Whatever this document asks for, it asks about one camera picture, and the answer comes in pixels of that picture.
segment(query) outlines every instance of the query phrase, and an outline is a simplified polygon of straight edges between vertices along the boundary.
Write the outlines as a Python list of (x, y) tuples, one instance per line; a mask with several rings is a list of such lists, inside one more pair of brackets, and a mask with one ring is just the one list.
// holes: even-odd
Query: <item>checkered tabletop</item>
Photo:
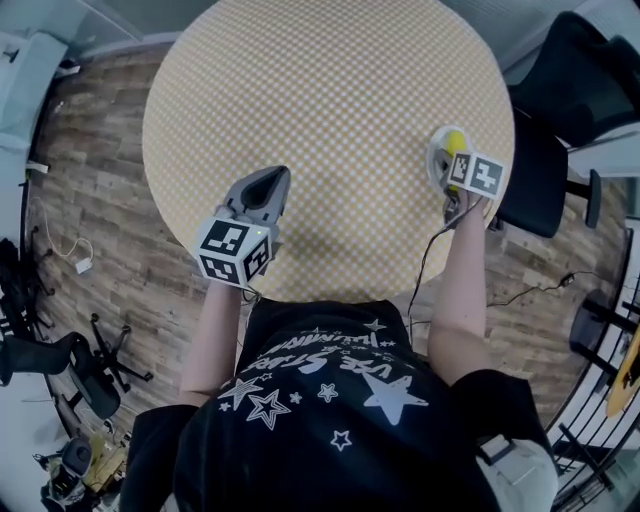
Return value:
[[(498, 66), (437, 1), (221, 0), (160, 67), (144, 162), (164, 220), (192, 253), (236, 180), (286, 165), (284, 247), (252, 285), (275, 300), (360, 302), (415, 286), (443, 224), (427, 144), (449, 124), (510, 169)], [(450, 243), (447, 233), (434, 244), (423, 281), (442, 271)]]

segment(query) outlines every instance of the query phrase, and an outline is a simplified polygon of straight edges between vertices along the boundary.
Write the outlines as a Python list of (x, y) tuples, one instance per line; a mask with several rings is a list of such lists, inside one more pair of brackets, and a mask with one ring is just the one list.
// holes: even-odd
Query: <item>wooden floor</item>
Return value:
[[(57, 86), (36, 146), (51, 169), (46, 176), (35, 174), (32, 197), (46, 205), (54, 243), (69, 250), (83, 236), (95, 250), (93, 268), (81, 276), (74, 262), (88, 254), (84, 247), (69, 261), (56, 256), (44, 261), (43, 278), (56, 289), (42, 302), (55, 322), (51, 338), (77, 330), (92, 340), (89, 318), (94, 312), (111, 339), (128, 323), (133, 333), (122, 361), (155, 374), (149, 383), (131, 382), (116, 416), (120, 433), (131, 428), (135, 413), (176, 397), (206, 289), (195, 262), (162, 221), (144, 174), (142, 117), (165, 53), (166, 47), (158, 47), (85, 63), (78, 76)], [(505, 371), (529, 379), (544, 423), (565, 401), (584, 364), (567, 344), (578, 305), (596, 287), (611, 295), (622, 270), (623, 190), (622, 182), (605, 184), (595, 231), (582, 221), (584, 203), (570, 197), (553, 240), (511, 227), (487, 233), (489, 302), (534, 285), (554, 286), (569, 272), (597, 273), (578, 275), (566, 289), (535, 291), (509, 306), (489, 309), (487, 339), (496, 360)], [(44, 227), (41, 208), (33, 202), (29, 222)], [(36, 240), (40, 253), (48, 246), (43, 231)], [(430, 318), (436, 285), (437, 279), (420, 290), (414, 321)], [(408, 300), (409, 291), (394, 302), (406, 313)], [(419, 351), (427, 329), (425, 324), (414, 326)], [(68, 397), (74, 392), (64, 374), (53, 384)], [(96, 423), (83, 403), (78, 411), (83, 420)]]

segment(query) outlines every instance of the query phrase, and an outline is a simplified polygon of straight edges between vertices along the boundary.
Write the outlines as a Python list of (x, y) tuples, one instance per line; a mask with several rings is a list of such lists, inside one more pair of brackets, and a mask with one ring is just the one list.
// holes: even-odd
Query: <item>cable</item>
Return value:
[(120, 404), (120, 408), (121, 409), (126, 409), (130, 412), (132, 412), (133, 414), (135, 414), (136, 416), (139, 416), (140, 413), (138, 411), (134, 411), (131, 407), (129, 407), (128, 405), (124, 405), (124, 404)]
[(91, 242), (89, 242), (89, 240), (87, 240), (84, 237), (78, 238), (73, 244), (73, 247), (71, 247), (71, 250), (66, 254), (63, 254), (60, 250), (58, 250), (58, 248), (53, 244), (53, 240), (51, 240), (51, 234), (49, 233), (49, 219), (47, 217), (47, 209), (44, 206), (44, 201), (42, 201), (42, 199), (40, 199), (38, 196), (33, 196), (31, 199), (33, 201), (38, 201), (40, 203), (40, 206), (42, 207), (42, 213), (44, 215), (44, 227), (47, 233), (47, 238), (49, 239), (49, 244), (51, 245), (51, 250), (54, 253), (56, 253), (58, 256), (60, 256), (62, 259), (66, 260), (67, 258), (69, 258), (69, 256), (71, 256), (73, 251), (76, 250), (76, 247), (78, 247), (78, 244), (80, 242), (84, 242), (85, 244), (87, 244), (87, 246), (89, 247), (89, 250), (91, 251), (91, 256), (89, 256), (89, 261), (93, 261), (93, 245), (91, 245)]
[(553, 291), (553, 290), (559, 290), (560, 288), (566, 288), (571, 283), (573, 283), (575, 281), (575, 279), (576, 279), (576, 276), (580, 275), (580, 274), (594, 275), (598, 279), (606, 281), (606, 279), (604, 279), (603, 277), (599, 276), (596, 272), (592, 272), (591, 270), (576, 270), (575, 272), (568, 273), (566, 276), (564, 276), (562, 279), (560, 279), (560, 281), (558, 281), (558, 284), (555, 285), (555, 286), (547, 286), (545, 288), (542, 288), (540, 286), (532, 286), (532, 287), (527, 288), (526, 290), (524, 290), (524, 291), (522, 291), (520, 293), (516, 293), (513, 297), (511, 297), (509, 300), (507, 300), (505, 302), (490, 302), (489, 304), (487, 304), (487, 308), (509, 306), (511, 303), (513, 303), (514, 301), (516, 301), (520, 297), (524, 297), (528, 293), (531, 293), (532, 291), (535, 291), (535, 290), (539, 290), (542, 293), (546, 293), (546, 292), (550, 292), (550, 291)]
[(480, 197), (475, 203), (473, 203), (464, 212), (458, 213), (455, 217), (453, 217), (449, 222), (447, 222), (443, 226), (443, 228), (440, 231), (438, 231), (435, 235), (431, 237), (431, 239), (429, 240), (429, 243), (427, 244), (427, 249), (424, 251), (424, 255), (422, 256), (422, 262), (420, 263), (420, 272), (418, 273), (418, 279), (416, 280), (416, 287), (413, 290), (413, 295), (411, 296), (411, 300), (409, 301), (409, 308), (407, 309), (407, 316), (409, 317), (409, 341), (412, 347), (413, 347), (413, 322), (411, 321), (411, 308), (413, 307), (413, 301), (416, 299), (416, 295), (418, 295), (418, 289), (420, 288), (420, 283), (422, 282), (422, 274), (424, 273), (424, 267), (427, 263), (427, 255), (429, 254), (429, 250), (431, 249), (431, 246), (440, 235), (446, 233), (458, 222), (464, 219), (471, 210), (473, 210), (476, 206), (478, 206), (478, 203), (480, 203), (482, 199), (483, 198)]

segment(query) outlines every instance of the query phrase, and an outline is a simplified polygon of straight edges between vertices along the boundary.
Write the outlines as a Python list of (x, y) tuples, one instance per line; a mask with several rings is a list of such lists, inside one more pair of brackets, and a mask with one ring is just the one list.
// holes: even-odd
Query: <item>white star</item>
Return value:
[(423, 407), (429, 405), (425, 400), (412, 396), (407, 392), (412, 379), (410, 376), (401, 377), (391, 384), (382, 382), (368, 373), (363, 373), (362, 376), (373, 393), (364, 403), (364, 406), (382, 408), (382, 412), (384, 412), (384, 415), (392, 425), (400, 423), (402, 409), (405, 405), (420, 405)]
[(365, 327), (368, 327), (369, 329), (371, 329), (373, 332), (378, 332), (380, 329), (386, 329), (387, 326), (386, 325), (380, 325), (378, 323), (378, 319), (376, 318), (374, 322), (370, 323), (370, 324), (364, 324)]
[(320, 384), (320, 386), (321, 390), (320, 393), (318, 393), (318, 397), (324, 398), (325, 402), (329, 403), (333, 397), (338, 396), (335, 384), (329, 384), (328, 386), (326, 384)]
[[(264, 424), (269, 427), (269, 430), (273, 430), (273, 427), (276, 424), (276, 416), (278, 414), (287, 414), (291, 412), (291, 409), (288, 409), (280, 402), (278, 402), (278, 393), (279, 389), (271, 392), (266, 398), (262, 398), (256, 395), (249, 395), (249, 400), (253, 402), (255, 405), (253, 411), (249, 413), (247, 416), (247, 421), (252, 421), (260, 418), (264, 421)], [(266, 412), (265, 405), (269, 404), (269, 412)]]
[(339, 451), (342, 451), (345, 446), (351, 446), (353, 443), (349, 440), (348, 430), (345, 430), (344, 432), (338, 432), (337, 430), (334, 430), (333, 440), (329, 444), (332, 444)]
[(229, 391), (225, 391), (224, 393), (219, 395), (218, 398), (228, 398), (232, 396), (233, 410), (235, 411), (240, 405), (240, 402), (242, 402), (242, 399), (245, 397), (245, 395), (253, 391), (262, 391), (263, 388), (261, 388), (260, 386), (255, 386), (253, 384), (256, 380), (258, 380), (258, 377), (254, 377), (247, 382), (243, 382), (242, 379), (238, 378), (236, 380), (236, 385)]

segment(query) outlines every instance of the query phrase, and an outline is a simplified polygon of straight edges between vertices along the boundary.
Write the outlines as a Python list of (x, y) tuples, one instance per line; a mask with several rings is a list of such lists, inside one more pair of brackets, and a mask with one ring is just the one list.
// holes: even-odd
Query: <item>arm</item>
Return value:
[(486, 289), (483, 203), (458, 224), (444, 269), (427, 340), (434, 371), (449, 385), (492, 368), (484, 345)]
[(212, 281), (182, 369), (178, 403), (200, 407), (233, 377), (241, 291)]

